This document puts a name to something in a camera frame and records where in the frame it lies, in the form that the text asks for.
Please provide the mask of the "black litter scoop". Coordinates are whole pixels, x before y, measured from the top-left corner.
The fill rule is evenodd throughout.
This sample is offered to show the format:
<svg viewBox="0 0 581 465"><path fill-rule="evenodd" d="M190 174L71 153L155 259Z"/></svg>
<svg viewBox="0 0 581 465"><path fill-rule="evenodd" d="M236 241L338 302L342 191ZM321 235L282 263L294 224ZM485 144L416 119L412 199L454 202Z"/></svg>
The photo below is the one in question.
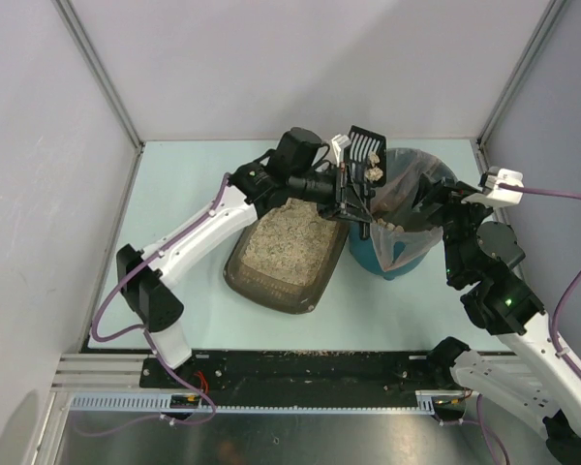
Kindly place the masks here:
<svg viewBox="0 0 581 465"><path fill-rule="evenodd" d="M375 183L375 188L382 187L386 181L386 137L358 126L351 126L348 137L351 145L345 149L346 163L366 162L367 155L376 152L381 159L379 167L383 170L383 178Z"/></svg>

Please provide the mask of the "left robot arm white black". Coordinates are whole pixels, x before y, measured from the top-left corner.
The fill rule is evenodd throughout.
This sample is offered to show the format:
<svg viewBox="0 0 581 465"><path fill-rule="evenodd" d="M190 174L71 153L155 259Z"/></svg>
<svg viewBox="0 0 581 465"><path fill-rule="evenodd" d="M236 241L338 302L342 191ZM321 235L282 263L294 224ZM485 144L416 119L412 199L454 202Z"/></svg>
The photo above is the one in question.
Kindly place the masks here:
<svg viewBox="0 0 581 465"><path fill-rule="evenodd" d="M384 136L357 126L330 140L293 127L276 147L225 175L211 203L174 232L141 250L122 247L116 254L117 290L161 360L176 368L192 355L179 323L184 306L172 287L229 236L272 209L298 199L314 204L324 220L357 223L368 232L385 150Z"/></svg>

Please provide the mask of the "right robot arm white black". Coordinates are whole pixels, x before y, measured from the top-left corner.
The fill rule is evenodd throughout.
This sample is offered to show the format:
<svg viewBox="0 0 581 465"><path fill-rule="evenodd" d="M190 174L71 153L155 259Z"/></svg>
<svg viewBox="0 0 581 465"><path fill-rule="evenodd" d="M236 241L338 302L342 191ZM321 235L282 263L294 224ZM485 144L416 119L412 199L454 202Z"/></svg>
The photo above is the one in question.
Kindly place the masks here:
<svg viewBox="0 0 581 465"><path fill-rule="evenodd" d="M531 386L447 337L427 356L447 387L468 388L518 417L562 464L581 464L581 359L561 337L561 299L548 314L514 272L525 253L510 225L489 220L496 207L532 194L517 171L482 175L479 188L422 179L413 213L443 231L446 283L461 292L470 321L510 348L538 379Z"/></svg>

